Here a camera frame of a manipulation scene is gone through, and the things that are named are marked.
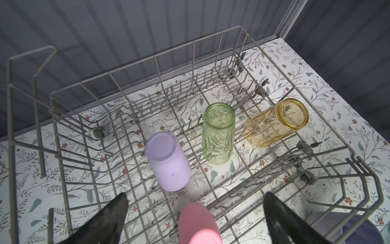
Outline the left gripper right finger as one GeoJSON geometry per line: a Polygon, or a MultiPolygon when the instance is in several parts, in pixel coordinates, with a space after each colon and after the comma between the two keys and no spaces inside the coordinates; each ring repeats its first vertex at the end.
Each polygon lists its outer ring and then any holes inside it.
{"type": "Polygon", "coordinates": [[[263,209],[273,244],[329,244],[272,192],[264,195],[263,209]]]}

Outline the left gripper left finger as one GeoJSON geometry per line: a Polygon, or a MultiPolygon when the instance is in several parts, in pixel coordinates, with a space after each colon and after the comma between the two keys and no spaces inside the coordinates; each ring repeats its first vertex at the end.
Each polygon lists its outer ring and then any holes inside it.
{"type": "Polygon", "coordinates": [[[63,244],[117,244],[128,212],[126,193],[120,193],[63,244]]]}

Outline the small purple plastic cup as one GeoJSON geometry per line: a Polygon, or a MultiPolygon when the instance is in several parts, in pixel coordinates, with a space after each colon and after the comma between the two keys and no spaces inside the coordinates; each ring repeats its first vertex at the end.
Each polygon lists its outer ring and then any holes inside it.
{"type": "MultiPolygon", "coordinates": [[[[330,212],[327,216],[320,220],[313,229],[324,236],[346,216],[347,213],[344,212],[330,212]]],[[[336,241],[342,234],[345,234],[350,227],[356,224],[360,218],[360,214],[352,217],[352,219],[344,224],[344,226],[338,230],[329,239],[329,241],[336,241]]],[[[344,241],[344,244],[384,244],[384,240],[375,225],[369,220],[365,220],[364,223],[344,241]]]]}

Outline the pink plastic cup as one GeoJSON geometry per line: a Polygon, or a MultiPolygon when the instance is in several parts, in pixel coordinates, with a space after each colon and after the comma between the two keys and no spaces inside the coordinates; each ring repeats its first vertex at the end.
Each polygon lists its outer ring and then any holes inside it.
{"type": "Polygon", "coordinates": [[[222,244],[219,227],[207,207],[192,203],[178,220],[180,244],[222,244]]]}

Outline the large purple plastic cup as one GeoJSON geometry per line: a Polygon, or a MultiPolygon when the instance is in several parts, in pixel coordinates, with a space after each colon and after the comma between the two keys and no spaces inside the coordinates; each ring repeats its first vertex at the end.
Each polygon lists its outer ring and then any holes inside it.
{"type": "Polygon", "coordinates": [[[189,182],[191,166],[173,133],[155,133],[146,143],[145,154],[155,179],[163,190],[176,192],[189,182]]]}

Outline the yellow transparent glass cup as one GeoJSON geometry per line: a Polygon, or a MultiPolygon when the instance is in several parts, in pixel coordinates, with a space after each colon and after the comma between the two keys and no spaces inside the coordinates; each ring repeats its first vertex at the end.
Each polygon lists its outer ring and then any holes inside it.
{"type": "Polygon", "coordinates": [[[244,134],[253,147],[267,147],[302,129],[308,121],[306,106],[297,99],[288,98],[251,118],[244,134]]]}

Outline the green transparent glass cup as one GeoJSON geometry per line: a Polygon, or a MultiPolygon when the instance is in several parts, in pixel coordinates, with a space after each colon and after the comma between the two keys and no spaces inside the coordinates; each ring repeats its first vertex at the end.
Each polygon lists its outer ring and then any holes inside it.
{"type": "Polygon", "coordinates": [[[233,153],[235,111],[226,103],[213,103],[204,113],[202,125],[202,155],[207,162],[223,165],[233,153]]]}

